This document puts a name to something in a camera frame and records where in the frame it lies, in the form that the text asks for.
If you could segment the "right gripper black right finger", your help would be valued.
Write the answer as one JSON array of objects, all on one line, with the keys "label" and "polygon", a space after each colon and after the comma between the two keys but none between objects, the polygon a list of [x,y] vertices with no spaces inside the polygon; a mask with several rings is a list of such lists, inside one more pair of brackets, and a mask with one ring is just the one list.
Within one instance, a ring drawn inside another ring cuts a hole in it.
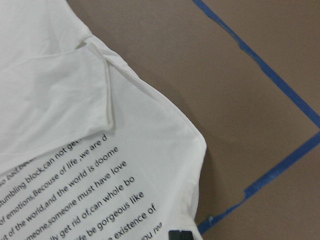
[{"label": "right gripper black right finger", "polygon": [[182,230],[180,232],[181,240],[194,240],[192,231]]}]

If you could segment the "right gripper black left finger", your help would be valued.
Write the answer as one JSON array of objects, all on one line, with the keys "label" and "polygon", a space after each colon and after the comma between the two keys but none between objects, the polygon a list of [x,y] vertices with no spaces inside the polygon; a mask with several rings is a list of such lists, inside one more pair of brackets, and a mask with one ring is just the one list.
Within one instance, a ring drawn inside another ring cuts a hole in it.
[{"label": "right gripper black left finger", "polygon": [[170,230],[168,232],[169,240],[181,240],[181,231],[180,230]]}]

